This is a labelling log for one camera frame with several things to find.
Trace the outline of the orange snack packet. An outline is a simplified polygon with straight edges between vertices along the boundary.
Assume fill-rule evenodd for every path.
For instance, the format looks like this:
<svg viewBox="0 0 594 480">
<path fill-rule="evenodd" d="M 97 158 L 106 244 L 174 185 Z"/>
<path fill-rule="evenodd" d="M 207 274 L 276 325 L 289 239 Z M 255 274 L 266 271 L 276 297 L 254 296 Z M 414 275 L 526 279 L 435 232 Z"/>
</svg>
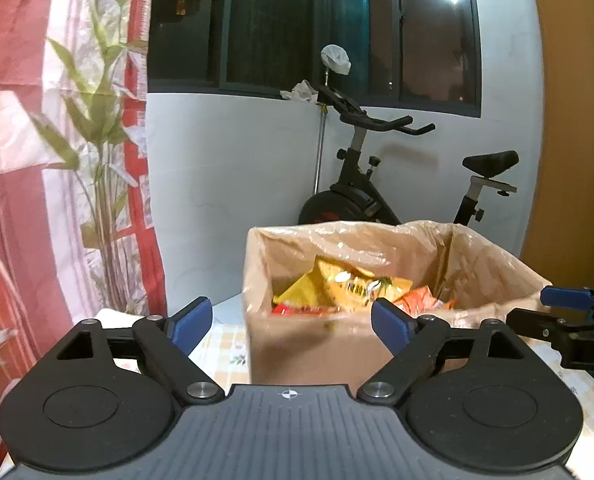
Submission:
<svg viewBox="0 0 594 480">
<path fill-rule="evenodd" d="M 455 301 L 442 301 L 432 294 L 428 286 L 424 286 L 409 290 L 394 304 L 408 315 L 419 316 L 434 310 L 452 310 Z"/>
</svg>

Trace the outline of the checkered tablecloth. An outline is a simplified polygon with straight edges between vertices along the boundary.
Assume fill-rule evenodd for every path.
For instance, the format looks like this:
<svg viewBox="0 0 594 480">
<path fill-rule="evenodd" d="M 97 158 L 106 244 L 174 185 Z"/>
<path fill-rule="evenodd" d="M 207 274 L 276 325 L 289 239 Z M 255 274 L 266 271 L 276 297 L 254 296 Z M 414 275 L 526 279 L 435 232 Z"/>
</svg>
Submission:
<svg viewBox="0 0 594 480">
<path fill-rule="evenodd" d="M 594 379 L 585 372 L 563 370 L 559 357 L 547 344 L 532 341 L 532 349 L 562 378 L 577 396 L 584 409 L 582 435 L 568 460 L 572 472 L 579 479 L 594 479 Z M 300 354 L 300 362 L 289 372 L 286 384 L 347 384 L 355 391 L 360 383 L 374 373 L 375 368 L 385 364 L 389 352 L 369 334 L 367 342 L 359 344 L 355 358 L 347 346 L 339 350 L 330 348 L 328 356 L 340 359 L 338 364 L 324 366 L 318 350 Z M 249 349 L 242 300 L 234 296 L 216 305 L 214 321 L 208 334 L 202 338 L 190 358 L 200 366 L 224 390 L 234 384 L 250 382 Z M 303 362 L 310 359 L 313 363 Z"/>
</svg>

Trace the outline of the cardboard panda box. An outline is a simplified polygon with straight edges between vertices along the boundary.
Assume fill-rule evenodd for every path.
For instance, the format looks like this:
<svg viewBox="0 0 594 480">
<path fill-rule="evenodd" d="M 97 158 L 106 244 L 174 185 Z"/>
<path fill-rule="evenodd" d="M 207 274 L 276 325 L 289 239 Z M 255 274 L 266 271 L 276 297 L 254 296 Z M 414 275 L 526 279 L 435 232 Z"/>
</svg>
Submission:
<svg viewBox="0 0 594 480">
<path fill-rule="evenodd" d="M 358 390 L 391 358 L 366 312 L 278 315 L 245 304 L 250 382 L 257 385 L 347 385 Z"/>
</svg>

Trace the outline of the beige plastic bag liner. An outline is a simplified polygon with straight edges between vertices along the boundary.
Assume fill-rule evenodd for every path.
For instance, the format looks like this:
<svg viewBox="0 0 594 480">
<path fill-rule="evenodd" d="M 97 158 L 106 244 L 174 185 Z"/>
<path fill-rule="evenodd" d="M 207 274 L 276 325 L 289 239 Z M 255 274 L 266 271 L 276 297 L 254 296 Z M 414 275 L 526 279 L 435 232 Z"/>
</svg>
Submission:
<svg viewBox="0 0 594 480">
<path fill-rule="evenodd" d="M 502 320 L 513 308 L 544 308 L 540 292 L 547 279 L 466 226 L 337 221 L 249 231 L 242 281 L 246 322 L 268 318 L 273 295 L 308 272 L 318 255 L 429 287 L 438 299 L 454 301 L 453 309 L 438 315 L 455 327 Z"/>
</svg>

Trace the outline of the yellow chips bag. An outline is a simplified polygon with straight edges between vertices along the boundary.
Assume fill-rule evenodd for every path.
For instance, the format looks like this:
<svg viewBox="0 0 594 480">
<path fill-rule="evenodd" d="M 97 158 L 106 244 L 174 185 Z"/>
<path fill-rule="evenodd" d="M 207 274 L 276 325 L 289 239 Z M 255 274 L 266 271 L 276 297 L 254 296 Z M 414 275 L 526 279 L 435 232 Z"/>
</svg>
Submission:
<svg viewBox="0 0 594 480">
<path fill-rule="evenodd" d="M 377 275 L 354 264 L 316 256 L 312 269 L 273 297 L 276 315 L 361 313 L 382 297 L 400 299 L 413 287 L 407 278 Z"/>
</svg>

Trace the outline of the red floral curtain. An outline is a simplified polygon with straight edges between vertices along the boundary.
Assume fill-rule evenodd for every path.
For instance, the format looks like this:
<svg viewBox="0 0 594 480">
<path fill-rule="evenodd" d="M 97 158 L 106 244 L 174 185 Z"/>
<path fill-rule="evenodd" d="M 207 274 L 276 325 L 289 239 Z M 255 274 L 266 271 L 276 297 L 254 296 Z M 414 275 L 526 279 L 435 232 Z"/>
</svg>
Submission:
<svg viewBox="0 0 594 480">
<path fill-rule="evenodd" d="M 0 0 L 0 406 L 99 311 L 161 314 L 145 132 L 152 0 Z M 0 437 L 0 468 L 6 449 Z"/>
</svg>

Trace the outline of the black exercise bike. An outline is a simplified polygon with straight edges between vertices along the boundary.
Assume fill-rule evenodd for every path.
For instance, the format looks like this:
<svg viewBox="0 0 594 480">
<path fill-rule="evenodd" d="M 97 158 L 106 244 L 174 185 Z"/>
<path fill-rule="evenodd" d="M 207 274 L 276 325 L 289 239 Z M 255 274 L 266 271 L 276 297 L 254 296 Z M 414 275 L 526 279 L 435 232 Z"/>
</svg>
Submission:
<svg viewBox="0 0 594 480">
<path fill-rule="evenodd" d="M 350 96 L 327 84 L 318 88 L 318 106 L 325 110 L 321 128 L 336 116 L 339 124 L 333 126 L 333 133 L 348 127 L 352 137 L 336 153 L 336 177 L 322 167 L 332 147 L 318 142 L 316 187 L 299 211 L 300 224 L 367 221 L 397 226 L 430 219 L 467 226 L 483 218 L 479 199 L 485 188 L 501 196 L 517 192 L 515 185 L 502 178 L 520 162 L 514 150 L 461 160 L 451 157 L 442 168 L 441 157 L 430 144 L 414 145 L 431 135 L 436 128 L 432 122 L 416 124 L 411 115 L 370 116 Z"/>
</svg>

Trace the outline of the crumpled white cloth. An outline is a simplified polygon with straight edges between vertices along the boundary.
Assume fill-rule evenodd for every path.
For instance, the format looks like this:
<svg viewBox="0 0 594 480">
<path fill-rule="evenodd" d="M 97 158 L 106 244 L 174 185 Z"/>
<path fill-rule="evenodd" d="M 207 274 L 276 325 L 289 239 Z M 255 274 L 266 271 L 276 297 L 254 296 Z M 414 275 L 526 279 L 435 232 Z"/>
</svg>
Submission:
<svg viewBox="0 0 594 480">
<path fill-rule="evenodd" d="M 318 102 L 318 90 L 309 81 L 303 79 L 291 90 L 280 90 L 280 97 L 286 101 L 316 104 Z"/>
</svg>

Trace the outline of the dark glass window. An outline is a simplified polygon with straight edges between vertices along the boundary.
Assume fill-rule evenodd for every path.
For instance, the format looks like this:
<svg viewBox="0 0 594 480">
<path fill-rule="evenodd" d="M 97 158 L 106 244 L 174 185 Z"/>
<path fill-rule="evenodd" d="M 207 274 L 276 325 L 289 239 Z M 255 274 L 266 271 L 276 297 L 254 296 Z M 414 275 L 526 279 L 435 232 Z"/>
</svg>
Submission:
<svg viewBox="0 0 594 480">
<path fill-rule="evenodd" d="M 364 106 L 477 117 L 477 0 L 152 0 L 150 92 L 278 98 L 301 81 Z"/>
</svg>

